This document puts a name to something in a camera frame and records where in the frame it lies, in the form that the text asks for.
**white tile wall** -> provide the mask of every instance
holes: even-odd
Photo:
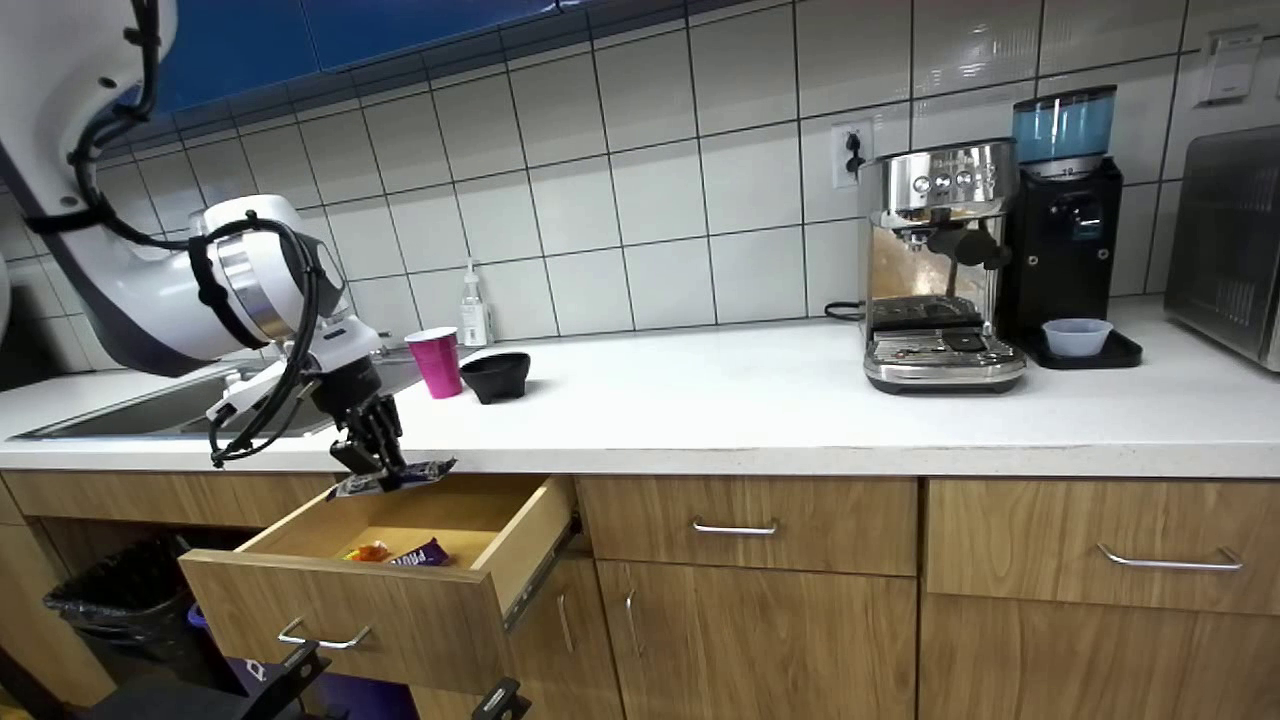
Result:
[[[703,139],[703,172],[710,230],[800,224],[796,122]]]
[[[447,183],[444,139],[430,97],[401,97],[364,108],[375,169],[388,191]]]
[[[629,249],[634,328],[710,323],[710,249],[706,239]]]
[[[698,131],[796,115],[793,6],[690,27]]]
[[[603,160],[553,163],[530,172],[544,250],[584,250],[618,242],[611,179]]]
[[[782,321],[858,296],[877,155],[1006,134],[1022,97],[1116,83],[1112,292],[1130,296],[1165,288],[1188,139],[1280,120],[1280,40],[1243,105],[1194,105],[1194,49],[1220,27],[1280,37],[1280,3],[752,0],[147,144],[98,183],[147,230],[283,191],[388,333],[455,323],[469,256],[506,339]],[[855,179],[846,131],[866,155]],[[67,367],[107,367],[8,197],[0,250]]]
[[[595,65],[598,65],[608,149],[667,144],[697,131],[685,27],[667,37],[603,49]]]
[[[553,256],[549,271],[561,333],[632,328],[623,250]]]
[[[706,230],[697,144],[623,150],[611,160],[611,179],[629,242]]]
[[[718,321],[803,314],[800,229],[714,236],[710,271]]]
[[[595,65],[573,55],[513,70],[526,163],[603,150]]]

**coffee machine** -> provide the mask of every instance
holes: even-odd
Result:
[[[1109,314],[1125,177],[1109,155],[1116,88],[1036,97],[1011,108],[1021,186],[1006,205],[1006,266],[994,333],[1038,347],[1054,314]]]
[[[885,155],[866,260],[864,373],[885,391],[1011,389],[1022,354],[992,333],[1006,262],[1011,144],[975,139]]]

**bottle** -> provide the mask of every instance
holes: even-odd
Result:
[[[477,260],[469,260],[469,271],[462,271],[460,337],[455,339],[462,347],[483,347],[488,345],[488,303],[479,296]]]

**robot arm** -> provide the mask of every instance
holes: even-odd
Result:
[[[125,367],[181,375],[244,347],[289,347],[208,407],[212,463],[266,449],[254,434],[307,389],[347,430],[335,460],[401,476],[394,404],[373,373],[378,339],[343,303],[323,242],[297,230],[289,201],[227,201],[196,236],[161,239],[94,191],[91,160],[147,120],[171,33],[171,0],[0,0],[0,179]]]

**white countertop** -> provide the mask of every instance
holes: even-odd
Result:
[[[673,476],[1280,476],[1280,381],[1116,303],[1145,345],[1125,373],[1048,373],[999,397],[885,397],[864,381],[858,323],[756,323],[519,345],[515,404],[401,391],[404,454],[460,472]],[[0,430],[137,397],[163,381],[82,375],[0,397]],[[280,440],[239,472],[341,472],[323,434]],[[8,440],[0,467],[208,467],[198,440]]]

